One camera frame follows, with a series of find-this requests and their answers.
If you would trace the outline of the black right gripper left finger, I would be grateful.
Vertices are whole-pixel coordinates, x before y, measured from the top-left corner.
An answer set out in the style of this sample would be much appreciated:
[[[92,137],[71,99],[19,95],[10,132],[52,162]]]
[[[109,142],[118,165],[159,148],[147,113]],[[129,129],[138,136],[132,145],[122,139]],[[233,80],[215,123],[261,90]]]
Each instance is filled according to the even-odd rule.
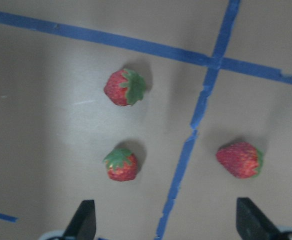
[[[65,230],[44,233],[40,240],[93,240],[96,236],[95,201],[83,200]]]

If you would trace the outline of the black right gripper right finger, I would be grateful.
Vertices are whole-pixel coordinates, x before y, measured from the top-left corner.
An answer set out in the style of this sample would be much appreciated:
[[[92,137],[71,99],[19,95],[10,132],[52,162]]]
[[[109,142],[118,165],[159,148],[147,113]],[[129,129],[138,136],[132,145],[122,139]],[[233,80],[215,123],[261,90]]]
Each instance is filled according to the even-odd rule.
[[[236,200],[236,230],[242,240],[292,240],[292,230],[280,230],[248,197]]]

